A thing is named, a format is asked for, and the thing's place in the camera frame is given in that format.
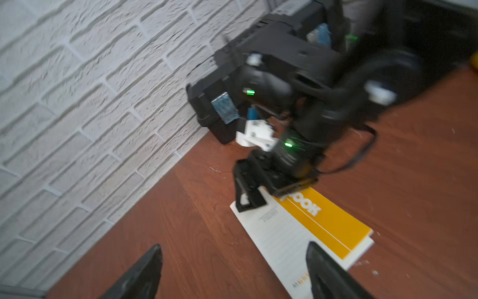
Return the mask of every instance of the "manual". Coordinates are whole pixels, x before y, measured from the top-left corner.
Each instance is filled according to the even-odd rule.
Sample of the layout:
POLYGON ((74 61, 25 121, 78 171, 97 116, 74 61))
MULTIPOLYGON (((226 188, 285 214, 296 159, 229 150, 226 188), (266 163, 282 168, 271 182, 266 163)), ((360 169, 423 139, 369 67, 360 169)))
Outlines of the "manual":
MULTIPOLYGON (((373 230, 312 188, 275 198, 260 187, 267 204, 236 217, 292 299, 312 299, 305 252, 314 241, 348 270, 372 245, 373 230)), ((241 201, 247 201, 243 194, 241 201)))

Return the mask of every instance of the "wire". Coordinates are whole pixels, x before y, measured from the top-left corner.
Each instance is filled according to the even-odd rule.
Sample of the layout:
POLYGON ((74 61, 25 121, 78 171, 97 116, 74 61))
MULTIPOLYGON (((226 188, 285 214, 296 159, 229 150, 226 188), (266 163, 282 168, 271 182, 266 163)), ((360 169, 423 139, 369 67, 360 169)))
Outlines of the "wire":
POLYGON ((339 171, 343 171, 343 170, 347 170, 347 169, 350 169, 352 168, 352 166, 354 166, 355 163, 357 163, 358 161, 360 161, 364 156, 365 154, 373 147, 373 145, 375 144, 375 142, 377 141, 377 137, 378 137, 378 134, 377 134, 377 131, 369 126, 367 126, 366 124, 362 124, 362 127, 361 128, 357 128, 358 130, 360 131, 366 131, 366 132, 369 132, 371 133, 373 136, 372 138, 370 139, 370 141, 368 143, 366 143, 362 148, 361 150, 355 154, 355 156, 353 156, 347 163, 345 163, 344 165, 334 169, 334 170, 329 170, 329 171, 318 171, 320 174, 322 175, 330 175, 330 174, 333 174, 333 173, 337 173, 339 171))

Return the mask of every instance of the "floor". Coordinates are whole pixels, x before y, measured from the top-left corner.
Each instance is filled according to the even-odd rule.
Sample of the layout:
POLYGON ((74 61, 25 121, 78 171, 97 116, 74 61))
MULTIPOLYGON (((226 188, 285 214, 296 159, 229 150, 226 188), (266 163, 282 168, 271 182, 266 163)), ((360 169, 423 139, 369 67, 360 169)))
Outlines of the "floor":
MULTIPOLYGON (((376 147, 315 189, 374 231, 350 273, 374 297, 478 297, 478 74, 453 73, 373 126, 376 147)), ((350 131, 323 168, 353 155, 350 131)), ((159 243, 156 298, 288 298, 229 208, 248 149, 208 133, 50 291, 97 298, 159 243)))

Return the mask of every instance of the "brick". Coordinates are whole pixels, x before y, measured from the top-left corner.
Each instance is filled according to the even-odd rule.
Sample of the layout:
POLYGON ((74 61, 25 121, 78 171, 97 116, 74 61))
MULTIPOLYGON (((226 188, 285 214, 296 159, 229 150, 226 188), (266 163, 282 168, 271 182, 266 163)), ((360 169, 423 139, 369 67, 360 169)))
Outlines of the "brick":
POLYGON ((147 96, 157 87, 159 82, 169 74, 169 71, 167 73, 163 72, 165 69, 166 66, 164 64, 159 64, 157 68, 153 69, 130 90, 117 96, 110 105, 106 106, 98 115, 88 122, 83 127, 83 130, 94 138, 103 133, 109 124, 119 119, 132 105, 138 102, 139 99, 147 96))
POLYGON ((163 142, 157 136, 151 136, 136 152, 126 160, 111 176, 109 176, 83 203, 95 209, 125 179, 127 179, 143 160, 150 157, 163 142))
POLYGON ((161 106, 151 117, 146 119, 141 126, 126 137, 113 152, 121 158, 128 157, 136 148, 138 148, 148 137, 168 122, 169 118, 174 115, 182 106, 187 103, 186 94, 183 90, 172 96, 161 106))
POLYGON ((141 21, 148 31, 150 36, 155 36, 168 25, 174 22, 174 20, 181 15, 181 12, 185 12, 190 1, 186 0, 169 0, 159 5, 156 10, 148 13, 141 18, 141 21))
POLYGON ((66 253, 52 251, 23 281, 21 288, 35 289, 36 286, 46 278, 48 271, 55 268, 67 257, 66 253))
POLYGON ((50 85, 58 82, 78 64, 79 60, 73 53, 65 48, 58 48, 28 74, 18 79, 0 94, 0 127, 30 107, 50 85))
POLYGON ((211 42, 214 51, 225 46, 222 35, 227 35, 229 39, 236 38, 241 32, 249 28, 256 20, 266 14, 264 1, 256 0, 255 3, 248 6, 237 19, 232 21, 223 31, 221 31, 211 42))
POLYGON ((195 66, 195 68, 187 74, 186 84, 194 85, 197 81, 209 75, 216 69, 217 64, 214 61, 214 57, 211 55, 211 57, 203 61, 201 64, 195 66))
POLYGON ((118 90, 124 90, 151 66, 158 63, 166 50, 192 32, 194 22, 188 15, 180 17, 159 37, 153 39, 141 51, 138 51, 128 62, 108 77, 108 82, 118 90))
POLYGON ((3 169, 0 169, 0 194, 10 188, 18 178, 3 169))
POLYGON ((77 0, 40 22, 0 54, 0 69, 14 78, 53 46, 87 25, 117 0, 77 0))
POLYGON ((225 26, 230 20, 239 14, 239 7, 235 1, 229 2, 219 11, 215 12, 214 17, 207 23, 204 23, 194 33, 177 44, 175 49, 168 54, 168 59, 176 67, 180 65, 186 57, 201 48, 208 40, 225 26))
POLYGON ((181 110, 171 118, 164 126, 159 129, 158 134, 164 139, 168 140, 174 132, 177 131, 183 124, 187 123, 187 121, 195 115, 194 109, 191 105, 185 104, 181 110))
POLYGON ((224 5, 223 0, 203 0, 198 1, 193 6, 193 13, 199 23, 203 23, 210 18, 215 10, 224 5))
POLYGON ((76 159, 67 169, 60 173, 50 185, 62 192, 67 191, 73 186, 87 171, 89 171, 101 158, 105 152, 116 146, 139 124, 130 113, 122 117, 106 133, 92 144, 78 159, 76 159))
POLYGON ((199 124, 193 117, 186 125, 180 128, 173 137, 168 140, 161 148, 148 158, 139 168, 138 172, 145 177, 149 176, 157 167, 159 167, 166 158, 171 155, 178 147, 198 129, 199 124))
POLYGON ((103 222, 61 265, 48 273, 37 289, 49 290, 111 227, 112 224, 103 222))
POLYGON ((45 107, 35 104, 14 123, 0 131, 0 160, 5 160, 31 140, 54 118, 45 107))
POLYGON ((136 111, 144 118, 147 118, 151 113, 158 109, 162 103, 158 99, 167 99, 175 94, 180 89, 186 87, 186 75, 193 70, 198 64, 207 60, 211 54, 204 47, 194 54, 191 58, 186 60, 180 67, 178 67, 172 76, 163 82, 157 89, 155 89, 150 96, 143 98, 138 104, 134 106, 136 111))
POLYGON ((201 140, 208 132, 209 129, 207 127, 201 127, 186 141, 185 144, 178 148, 178 152, 181 155, 187 154, 187 152, 189 152, 193 148, 193 146, 195 146, 196 143, 198 143, 199 140, 201 140))
POLYGON ((179 157, 172 154, 142 183, 125 201, 112 212, 108 219, 113 222, 123 217, 145 194, 148 192, 173 166, 179 161, 179 157))
POLYGON ((132 27, 94 58, 85 62, 75 73, 48 91, 42 97, 42 101, 53 111, 63 112, 84 90, 139 49, 144 41, 138 28, 132 27))
POLYGON ((0 277, 7 272, 27 251, 33 248, 33 244, 15 240, 0 255, 0 277))
POLYGON ((111 98, 112 94, 106 87, 96 86, 5 165, 17 173, 25 174, 37 161, 44 159, 58 144, 88 120, 94 112, 105 106, 111 98))
POLYGON ((62 220, 81 203, 81 200, 95 189, 108 175, 119 165, 113 157, 107 155, 95 167, 87 173, 70 191, 65 193, 48 211, 38 216, 29 225, 21 236, 30 240, 41 240, 62 220))
POLYGON ((22 33, 36 18, 19 1, 0 2, 0 46, 22 33))
POLYGON ((106 218, 107 212, 122 202, 141 182, 143 177, 133 173, 126 179, 118 189, 101 204, 100 208, 88 217, 88 219, 68 235, 58 248, 65 251, 73 251, 81 242, 86 239, 91 232, 106 218))
POLYGON ((55 245, 69 235, 87 215, 88 212, 79 208, 67 215, 65 220, 61 222, 47 238, 41 240, 29 254, 15 265, 15 268, 8 272, 8 275, 3 278, 1 283, 7 286, 18 285, 41 260, 47 257, 55 245))
POLYGON ((58 7, 66 1, 67 0, 23 0, 23 2, 27 3, 39 15, 44 15, 58 9, 58 7))
POLYGON ((131 22, 150 10, 157 1, 129 0, 109 14, 101 16, 93 26, 76 34, 71 43, 83 57, 90 57, 112 37, 125 30, 131 22))
POLYGON ((68 165, 72 157, 86 148, 89 143, 90 141, 83 135, 73 135, 18 185, 5 193, 0 200, 0 225, 18 211, 38 191, 38 188, 68 165))
POLYGON ((58 199, 48 191, 40 191, 16 214, 2 226, 0 234, 0 251, 7 246, 22 230, 30 225, 38 215, 51 207, 58 199))

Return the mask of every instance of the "white brick wall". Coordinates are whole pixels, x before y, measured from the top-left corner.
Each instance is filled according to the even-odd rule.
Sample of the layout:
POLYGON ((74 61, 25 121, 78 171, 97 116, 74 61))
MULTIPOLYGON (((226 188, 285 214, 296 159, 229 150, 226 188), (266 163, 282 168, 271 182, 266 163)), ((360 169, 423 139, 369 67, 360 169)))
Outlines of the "white brick wall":
POLYGON ((0 0, 0 285, 49 289, 207 133, 185 77, 264 13, 0 0))

